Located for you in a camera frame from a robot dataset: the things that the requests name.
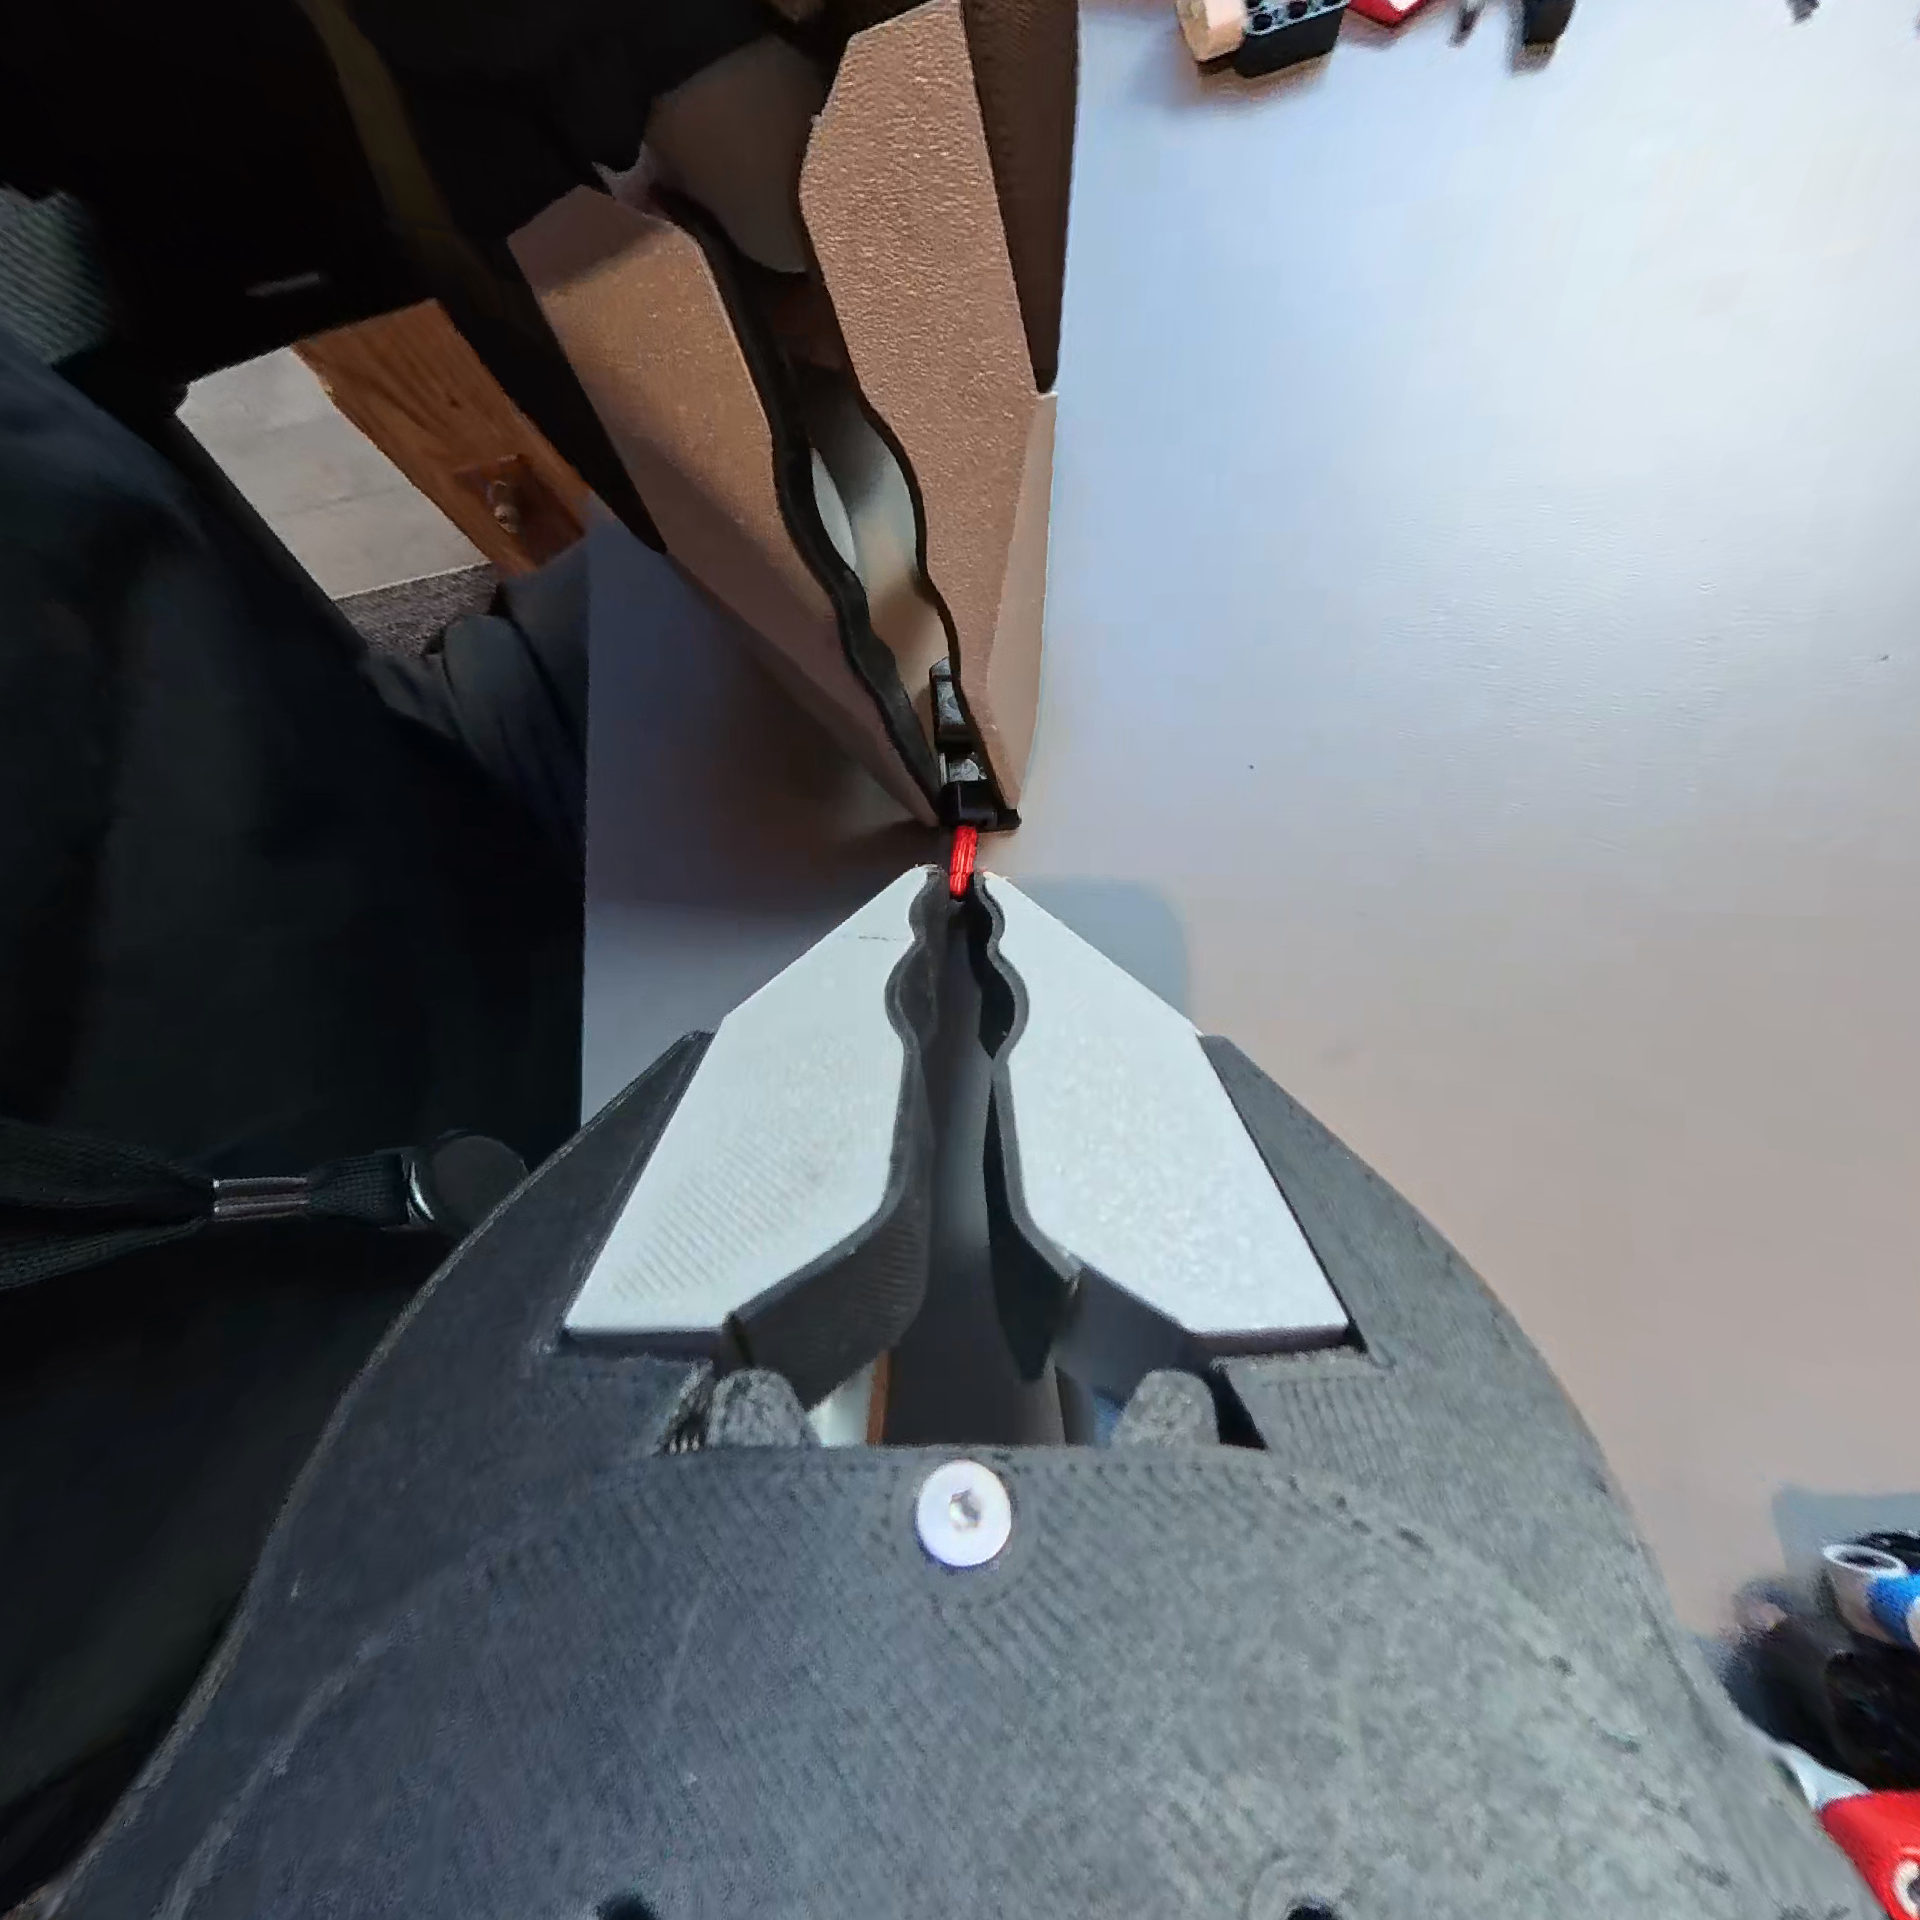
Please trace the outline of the wooden frame beam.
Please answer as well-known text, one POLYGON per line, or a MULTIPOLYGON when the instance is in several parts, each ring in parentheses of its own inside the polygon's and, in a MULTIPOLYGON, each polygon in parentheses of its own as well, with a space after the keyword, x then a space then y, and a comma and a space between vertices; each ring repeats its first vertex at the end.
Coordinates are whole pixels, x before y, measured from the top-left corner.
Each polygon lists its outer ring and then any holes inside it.
POLYGON ((583 541, 593 495, 520 411, 438 303, 294 344, 326 401, 496 575, 583 541))

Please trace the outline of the black hinged brick piece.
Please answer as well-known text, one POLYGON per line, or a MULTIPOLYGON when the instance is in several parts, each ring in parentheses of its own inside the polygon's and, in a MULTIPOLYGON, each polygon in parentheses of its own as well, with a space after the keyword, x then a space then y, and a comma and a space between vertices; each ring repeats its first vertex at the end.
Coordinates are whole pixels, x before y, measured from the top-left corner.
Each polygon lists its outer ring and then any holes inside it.
POLYGON ((984 748, 971 723, 951 658, 928 673, 932 749, 940 761, 940 809, 945 828, 1016 832, 1019 811, 1001 795, 984 748))

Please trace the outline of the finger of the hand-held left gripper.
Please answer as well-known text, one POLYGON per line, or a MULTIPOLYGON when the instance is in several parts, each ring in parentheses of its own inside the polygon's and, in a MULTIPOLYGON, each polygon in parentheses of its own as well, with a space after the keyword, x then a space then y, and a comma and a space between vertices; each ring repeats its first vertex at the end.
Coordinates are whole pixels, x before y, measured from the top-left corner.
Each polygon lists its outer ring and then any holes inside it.
POLYGON ((936 826, 940 763, 828 531, 796 380, 737 307, 726 239, 701 215, 684 226, 573 188, 509 247, 664 556, 916 823, 936 826))
POLYGON ((1019 813, 1039 723, 1055 399, 1024 323, 964 4, 852 33, 799 218, 860 395, 895 449, 963 711, 1019 813))

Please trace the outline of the grey desk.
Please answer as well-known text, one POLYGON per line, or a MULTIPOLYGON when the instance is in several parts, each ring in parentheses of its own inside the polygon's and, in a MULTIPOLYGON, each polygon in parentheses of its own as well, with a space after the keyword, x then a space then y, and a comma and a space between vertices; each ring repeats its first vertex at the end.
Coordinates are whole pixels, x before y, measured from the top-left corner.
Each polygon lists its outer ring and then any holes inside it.
POLYGON ((1915 1520, 1915 4, 1086 4, 990 865, 1486 1279, 1680 1618, 1915 1520))

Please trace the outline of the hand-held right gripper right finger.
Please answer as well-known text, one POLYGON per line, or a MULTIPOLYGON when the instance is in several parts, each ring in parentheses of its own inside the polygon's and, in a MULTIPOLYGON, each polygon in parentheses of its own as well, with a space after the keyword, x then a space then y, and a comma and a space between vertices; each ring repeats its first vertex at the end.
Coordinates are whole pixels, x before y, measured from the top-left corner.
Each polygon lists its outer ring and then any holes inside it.
POLYGON ((992 874, 975 981, 992 1289, 1021 1376, 1135 1388, 1352 1339, 1185 1015, 992 874))

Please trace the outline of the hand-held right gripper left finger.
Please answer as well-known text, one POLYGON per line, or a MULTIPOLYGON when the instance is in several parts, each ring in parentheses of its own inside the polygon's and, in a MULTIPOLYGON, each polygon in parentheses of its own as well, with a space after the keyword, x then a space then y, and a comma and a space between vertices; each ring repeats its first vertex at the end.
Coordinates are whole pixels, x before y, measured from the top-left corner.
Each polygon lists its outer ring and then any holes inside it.
POLYGON ((823 1403, 928 1285, 945 877, 908 869, 734 1009, 668 1107, 561 1330, 823 1403))

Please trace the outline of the pile of mixed toy bricks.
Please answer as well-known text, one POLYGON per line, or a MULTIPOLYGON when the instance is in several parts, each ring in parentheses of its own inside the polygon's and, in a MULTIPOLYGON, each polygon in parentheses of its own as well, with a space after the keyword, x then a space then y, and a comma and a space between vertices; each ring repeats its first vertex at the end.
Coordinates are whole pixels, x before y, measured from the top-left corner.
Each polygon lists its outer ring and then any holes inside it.
MULTIPOLYGON (((1324 59, 1348 16, 1397 33, 1428 3, 1176 3, 1175 18, 1191 59, 1256 80, 1324 59)), ((1574 3, 1517 3, 1521 57, 1542 57, 1566 36, 1574 3)))

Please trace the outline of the toy brick car model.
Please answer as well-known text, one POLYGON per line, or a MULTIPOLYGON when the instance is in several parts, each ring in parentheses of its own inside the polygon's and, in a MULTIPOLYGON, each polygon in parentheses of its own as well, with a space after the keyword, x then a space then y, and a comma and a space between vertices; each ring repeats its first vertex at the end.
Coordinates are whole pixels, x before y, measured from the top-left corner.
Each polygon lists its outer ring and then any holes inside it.
POLYGON ((1917 1537, 1823 1544, 1735 1596, 1725 1683, 1886 1915, 1917 1915, 1917 1537))

